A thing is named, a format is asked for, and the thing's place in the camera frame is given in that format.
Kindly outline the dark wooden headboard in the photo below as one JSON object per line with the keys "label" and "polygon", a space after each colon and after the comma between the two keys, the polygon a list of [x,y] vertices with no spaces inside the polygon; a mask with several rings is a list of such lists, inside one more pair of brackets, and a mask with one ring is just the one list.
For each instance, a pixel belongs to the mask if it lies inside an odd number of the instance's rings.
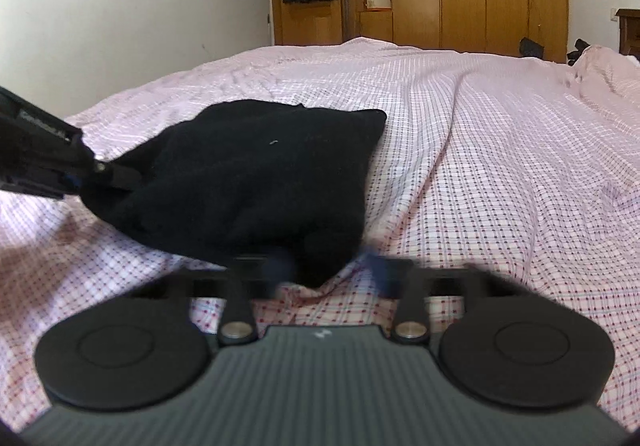
{"label": "dark wooden headboard", "polygon": [[616,11],[620,21],[620,53],[640,58],[640,10],[620,8]]}

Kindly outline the black garment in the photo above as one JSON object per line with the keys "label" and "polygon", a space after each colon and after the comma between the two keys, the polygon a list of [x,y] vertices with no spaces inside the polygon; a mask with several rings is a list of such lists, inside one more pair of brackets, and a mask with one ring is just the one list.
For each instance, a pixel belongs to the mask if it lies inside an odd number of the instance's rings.
{"label": "black garment", "polygon": [[273,258],[284,280],[319,288],[360,249],[385,124],[378,109],[214,104],[117,159],[139,174],[134,187],[93,179],[80,197],[152,249],[222,266]]}

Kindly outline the pink checked bed sheet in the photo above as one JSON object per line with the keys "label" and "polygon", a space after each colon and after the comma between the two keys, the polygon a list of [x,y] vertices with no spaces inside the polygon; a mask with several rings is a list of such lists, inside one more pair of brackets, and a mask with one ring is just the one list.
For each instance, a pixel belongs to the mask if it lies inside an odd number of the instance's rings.
{"label": "pink checked bed sheet", "polygon": [[[267,47],[113,94],[67,117],[100,158],[119,157],[211,104],[257,99],[380,109],[385,135],[367,192],[366,241],[427,266],[476,263],[596,321],[615,345],[600,399],[639,427],[639,102],[588,99],[573,67],[358,38]],[[349,265],[320,290],[255,304],[265,325],[390,328],[395,305]],[[49,407],[32,354],[67,316],[180,267],[76,199],[1,192],[1,420]]]}

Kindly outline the small black handbag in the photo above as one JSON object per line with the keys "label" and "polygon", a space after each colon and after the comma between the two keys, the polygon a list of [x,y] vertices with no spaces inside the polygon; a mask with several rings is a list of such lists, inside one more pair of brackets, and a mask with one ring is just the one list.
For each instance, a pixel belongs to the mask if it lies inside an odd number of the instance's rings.
{"label": "small black handbag", "polygon": [[536,58],[544,60],[544,46],[534,42],[533,39],[523,37],[518,45],[518,53],[523,58]]}

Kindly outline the black item at bedside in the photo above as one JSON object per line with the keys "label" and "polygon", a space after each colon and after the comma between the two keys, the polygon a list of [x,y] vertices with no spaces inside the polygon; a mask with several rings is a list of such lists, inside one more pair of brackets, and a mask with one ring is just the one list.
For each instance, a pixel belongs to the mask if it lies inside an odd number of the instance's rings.
{"label": "black item at bedside", "polygon": [[574,49],[566,55],[566,62],[569,66],[573,66],[582,54],[590,47],[589,42],[578,38],[574,44]]}

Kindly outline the pink crumpled blanket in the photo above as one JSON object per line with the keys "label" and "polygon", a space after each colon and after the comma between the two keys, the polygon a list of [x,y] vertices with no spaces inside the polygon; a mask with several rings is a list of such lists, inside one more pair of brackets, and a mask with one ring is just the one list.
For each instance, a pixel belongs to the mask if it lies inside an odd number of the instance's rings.
{"label": "pink crumpled blanket", "polygon": [[639,102],[639,62],[634,57],[592,45],[573,65],[573,74],[580,94],[588,99]]}

